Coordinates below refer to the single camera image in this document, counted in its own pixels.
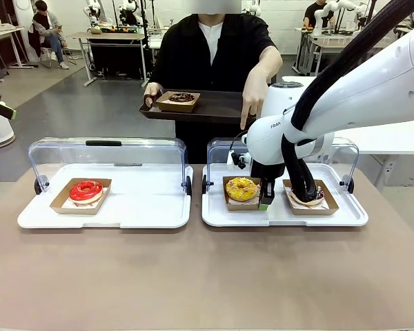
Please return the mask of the small white background robot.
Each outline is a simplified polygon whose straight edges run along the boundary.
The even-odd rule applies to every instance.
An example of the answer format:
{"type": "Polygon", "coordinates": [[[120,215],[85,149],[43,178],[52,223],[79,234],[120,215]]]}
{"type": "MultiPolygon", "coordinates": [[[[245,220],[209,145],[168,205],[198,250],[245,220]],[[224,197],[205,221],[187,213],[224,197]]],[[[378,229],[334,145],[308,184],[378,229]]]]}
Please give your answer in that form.
{"type": "Polygon", "coordinates": [[[136,0],[123,0],[123,3],[119,6],[119,17],[123,26],[136,26],[138,24],[135,16],[137,9],[136,0]]]}
{"type": "Polygon", "coordinates": [[[99,28],[100,24],[106,21],[106,14],[101,0],[86,0],[86,6],[83,8],[83,12],[89,18],[92,28],[99,28]]]}

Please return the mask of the white plastic display tray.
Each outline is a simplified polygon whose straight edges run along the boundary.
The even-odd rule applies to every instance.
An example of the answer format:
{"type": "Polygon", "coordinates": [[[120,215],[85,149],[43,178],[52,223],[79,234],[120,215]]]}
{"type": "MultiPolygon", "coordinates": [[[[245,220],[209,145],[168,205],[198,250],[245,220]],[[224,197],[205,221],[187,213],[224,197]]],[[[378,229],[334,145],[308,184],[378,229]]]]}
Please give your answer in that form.
{"type": "Polygon", "coordinates": [[[191,197],[182,187],[193,178],[193,168],[181,164],[119,166],[104,163],[43,165],[48,188],[35,196],[17,217],[25,229],[180,228],[188,222],[191,197]],[[72,180],[102,182],[110,190],[94,215],[59,214],[51,208],[72,180]]]}
{"type": "Polygon", "coordinates": [[[359,201],[339,185],[340,177],[329,165],[310,163],[308,165],[315,179],[321,179],[335,198],[339,209],[329,216],[299,216],[291,211],[282,181],[285,174],[276,180],[275,199],[266,211],[230,211],[226,207],[223,178],[226,176],[248,176],[248,170],[229,170],[225,163],[216,163],[203,168],[210,175],[214,185],[202,195],[202,219],[215,227],[257,227],[257,226],[342,226],[360,227],[368,222],[368,214],[359,201]]]}

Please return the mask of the person's right hand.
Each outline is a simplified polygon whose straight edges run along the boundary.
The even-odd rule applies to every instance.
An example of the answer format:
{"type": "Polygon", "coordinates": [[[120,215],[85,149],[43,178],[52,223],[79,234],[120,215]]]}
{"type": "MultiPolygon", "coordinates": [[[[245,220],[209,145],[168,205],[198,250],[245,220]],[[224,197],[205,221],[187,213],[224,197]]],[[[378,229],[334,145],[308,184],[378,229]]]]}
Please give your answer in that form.
{"type": "Polygon", "coordinates": [[[151,108],[155,97],[161,94],[162,86],[159,83],[148,83],[144,91],[144,103],[151,108]]]}

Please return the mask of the chocolate donut with nuts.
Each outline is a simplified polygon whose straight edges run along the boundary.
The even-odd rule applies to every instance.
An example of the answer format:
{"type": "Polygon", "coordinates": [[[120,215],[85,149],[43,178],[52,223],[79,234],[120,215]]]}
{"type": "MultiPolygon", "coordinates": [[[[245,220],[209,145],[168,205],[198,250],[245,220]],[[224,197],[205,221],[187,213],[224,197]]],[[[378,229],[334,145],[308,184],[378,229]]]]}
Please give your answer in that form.
{"type": "Polygon", "coordinates": [[[191,93],[179,92],[170,95],[168,100],[175,103],[190,103],[195,100],[195,96],[191,93]]]}

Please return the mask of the cardboard box of nut donut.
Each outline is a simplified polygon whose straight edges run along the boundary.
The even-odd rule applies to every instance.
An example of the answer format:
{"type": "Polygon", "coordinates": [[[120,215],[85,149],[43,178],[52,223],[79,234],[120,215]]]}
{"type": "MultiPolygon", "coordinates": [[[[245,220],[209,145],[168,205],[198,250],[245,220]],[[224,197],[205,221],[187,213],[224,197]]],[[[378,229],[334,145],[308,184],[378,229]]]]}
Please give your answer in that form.
{"type": "Polygon", "coordinates": [[[190,103],[175,103],[175,102],[171,102],[168,100],[169,96],[174,94],[174,93],[179,93],[179,92],[175,92],[175,91],[167,91],[165,92],[163,95],[161,95],[157,101],[157,107],[163,111],[163,112],[188,112],[191,113],[198,100],[200,97],[199,93],[196,92],[187,92],[187,93],[191,93],[195,96],[195,100],[190,102],[190,103]]]}

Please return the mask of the large white side table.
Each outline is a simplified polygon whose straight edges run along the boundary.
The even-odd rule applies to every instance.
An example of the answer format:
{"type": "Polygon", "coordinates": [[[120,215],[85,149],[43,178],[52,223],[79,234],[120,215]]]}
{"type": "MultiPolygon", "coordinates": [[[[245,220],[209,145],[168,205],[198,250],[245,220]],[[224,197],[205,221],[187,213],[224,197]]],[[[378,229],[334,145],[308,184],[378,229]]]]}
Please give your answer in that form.
{"type": "Polygon", "coordinates": [[[378,190],[387,184],[400,156],[414,155],[414,121],[340,130],[335,136],[353,142],[360,154],[384,157],[375,180],[378,190]]]}

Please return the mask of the dark brown serving tray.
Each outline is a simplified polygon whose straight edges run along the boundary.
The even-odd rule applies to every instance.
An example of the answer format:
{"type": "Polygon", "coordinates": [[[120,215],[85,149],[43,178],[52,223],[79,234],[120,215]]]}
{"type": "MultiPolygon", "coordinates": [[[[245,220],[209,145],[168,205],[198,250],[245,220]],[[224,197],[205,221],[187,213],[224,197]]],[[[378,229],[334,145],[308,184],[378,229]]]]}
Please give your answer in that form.
{"type": "Polygon", "coordinates": [[[139,108],[139,112],[148,119],[163,119],[200,123],[226,123],[233,125],[240,124],[243,106],[242,94],[240,92],[203,90],[186,90],[185,92],[196,92],[200,94],[199,100],[191,113],[161,111],[157,107],[156,101],[165,92],[155,97],[151,108],[143,103],[139,108]]]}

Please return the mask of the wooden top table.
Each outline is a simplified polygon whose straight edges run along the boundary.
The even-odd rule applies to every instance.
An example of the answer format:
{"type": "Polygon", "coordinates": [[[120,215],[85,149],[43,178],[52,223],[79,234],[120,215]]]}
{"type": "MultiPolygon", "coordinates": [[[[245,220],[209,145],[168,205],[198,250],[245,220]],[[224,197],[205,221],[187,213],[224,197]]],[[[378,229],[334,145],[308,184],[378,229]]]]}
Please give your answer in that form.
{"type": "Polygon", "coordinates": [[[147,77],[146,71],[146,61],[144,55],[144,48],[148,45],[148,36],[146,34],[140,33],[118,33],[118,32],[102,32],[101,34],[92,34],[90,32],[76,32],[70,35],[70,38],[76,39],[79,42],[79,47],[81,51],[81,55],[83,57],[85,63],[85,69],[88,80],[83,83],[83,87],[88,87],[90,84],[94,83],[97,78],[92,76],[90,73],[90,62],[86,56],[86,52],[84,50],[84,44],[87,46],[95,46],[95,47],[129,47],[134,48],[138,47],[141,51],[141,64],[143,70],[143,82],[142,87],[145,88],[148,84],[149,78],[147,77]],[[111,41],[129,41],[129,44],[120,44],[120,43],[92,43],[90,42],[91,39],[104,39],[104,40],[111,40],[111,41]]]}

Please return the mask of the standing person in black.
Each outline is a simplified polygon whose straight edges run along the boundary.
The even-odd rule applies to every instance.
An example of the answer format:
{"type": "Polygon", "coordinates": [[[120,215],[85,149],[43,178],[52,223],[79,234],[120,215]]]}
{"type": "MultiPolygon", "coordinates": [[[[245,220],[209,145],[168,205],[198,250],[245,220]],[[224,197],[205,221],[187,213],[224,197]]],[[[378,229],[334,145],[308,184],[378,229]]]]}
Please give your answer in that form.
{"type": "MultiPolygon", "coordinates": [[[[315,27],[316,18],[315,12],[318,10],[323,10],[326,5],[326,0],[315,0],[315,2],[309,7],[307,7],[304,18],[303,18],[303,27],[302,29],[308,29],[315,27]]],[[[327,28],[329,25],[334,24],[334,12],[330,11],[326,17],[322,18],[322,27],[327,28]]]]}

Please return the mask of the metal frame chair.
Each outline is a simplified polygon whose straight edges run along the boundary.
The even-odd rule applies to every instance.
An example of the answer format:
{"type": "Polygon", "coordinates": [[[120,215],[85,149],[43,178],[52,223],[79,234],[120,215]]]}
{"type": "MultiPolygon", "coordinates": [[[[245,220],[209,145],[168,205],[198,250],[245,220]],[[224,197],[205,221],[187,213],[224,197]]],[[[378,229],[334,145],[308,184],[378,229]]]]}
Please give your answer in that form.
{"type": "MultiPolygon", "coordinates": [[[[44,67],[51,68],[54,62],[59,63],[57,53],[53,52],[51,47],[41,46],[40,51],[39,62],[44,67]]],[[[61,53],[63,60],[66,60],[68,63],[73,65],[77,64],[77,58],[70,49],[62,48],[61,53]]]]}

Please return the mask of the white desk with thin legs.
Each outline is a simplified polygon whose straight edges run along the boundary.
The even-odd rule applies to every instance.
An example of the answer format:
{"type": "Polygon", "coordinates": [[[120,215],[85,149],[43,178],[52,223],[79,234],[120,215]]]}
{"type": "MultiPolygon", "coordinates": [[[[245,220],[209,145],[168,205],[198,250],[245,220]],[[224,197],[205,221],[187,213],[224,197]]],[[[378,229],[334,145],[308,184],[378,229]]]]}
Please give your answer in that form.
{"type": "Polygon", "coordinates": [[[24,30],[23,26],[15,26],[12,30],[4,30],[0,32],[0,41],[4,39],[9,39],[12,45],[12,49],[14,52],[14,57],[17,60],[15,65],[9,66],[9,69],[34,69],[35,66],[30,64],[23,64],[21,62],[19,51],[17,50],[17,45],[14,40],[14,33],[20,32],[24,30]]]}

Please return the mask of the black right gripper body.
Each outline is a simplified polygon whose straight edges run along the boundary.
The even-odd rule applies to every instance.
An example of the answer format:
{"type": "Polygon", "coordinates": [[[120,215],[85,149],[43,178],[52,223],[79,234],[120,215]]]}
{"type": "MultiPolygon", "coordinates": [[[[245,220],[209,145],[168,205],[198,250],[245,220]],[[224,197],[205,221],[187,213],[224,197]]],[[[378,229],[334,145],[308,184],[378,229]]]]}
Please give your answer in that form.
{"type": "Polygon", "coordinates": [[[257,161],[250,164],[250,176],[259,179],[260,186],[265,183],[274,184],[275,180],[284,174],[284,164],[263,165],[257,161]]]}

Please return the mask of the cardboard box of yellow donut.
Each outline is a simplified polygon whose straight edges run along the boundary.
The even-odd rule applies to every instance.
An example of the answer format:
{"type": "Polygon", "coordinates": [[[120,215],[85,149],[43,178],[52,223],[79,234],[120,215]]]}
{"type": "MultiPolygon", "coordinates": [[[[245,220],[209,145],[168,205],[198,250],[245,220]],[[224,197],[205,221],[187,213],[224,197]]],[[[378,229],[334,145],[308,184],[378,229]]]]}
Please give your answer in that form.
{"type": "MultiPolygon", "coordinates": [[[[258,210],[259,209],[259,204],[258,205],[231,205],[228,204],[228,194],[226,192],[226,184],[229,180],[235,178],[237,176],[228,176],[228,177],[223,177],[223,189],[224,189],[224,198],[225,198],[225,203],[226,203],[226,207],[229,211],[247,211],[247,210],[258,210]]],[[[255,179],[252,177],[246,177],[251,179],[256,185],[257,185],[257,194],[256,197],[259,197],[259,191],[260,191],[260,185],[259,185],[259,179],[255,179]]]]}

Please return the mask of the yellow sprinkled donut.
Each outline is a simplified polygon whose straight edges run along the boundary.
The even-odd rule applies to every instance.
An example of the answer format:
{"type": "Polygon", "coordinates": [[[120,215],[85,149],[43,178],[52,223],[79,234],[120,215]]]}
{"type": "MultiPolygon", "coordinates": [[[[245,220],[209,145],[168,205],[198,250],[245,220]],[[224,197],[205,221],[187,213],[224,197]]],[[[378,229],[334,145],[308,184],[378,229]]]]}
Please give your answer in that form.
{"type": "Polygon", "coordinates": [[[249,178],[235,177],[227,182],[226,192],[230,199],[245,202],[256,197],[257,185],[249,178]]]}

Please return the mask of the chocolate donut with coloured sprinkles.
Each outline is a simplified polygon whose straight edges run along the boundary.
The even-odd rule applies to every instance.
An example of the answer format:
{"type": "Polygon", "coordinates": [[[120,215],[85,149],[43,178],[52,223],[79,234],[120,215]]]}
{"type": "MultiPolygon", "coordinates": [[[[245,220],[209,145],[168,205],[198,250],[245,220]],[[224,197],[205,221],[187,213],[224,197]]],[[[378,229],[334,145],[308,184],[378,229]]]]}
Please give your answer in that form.
{"type": "Polygon", "coordinates": [[[304,202],[302,200],[300,200],[299,198],[297,198],[296,196],[294,196],[296,202],[298,202],[301,205],[304,205],[306,207],[315,207],[317,205],[319,205],[323,200],[324,200],[324,191],[322,190],[322,188],[319,185],[315,186],[315,192],[316,192],[316,197],[315,199],[308,201],[308,202],[304,202]]]}

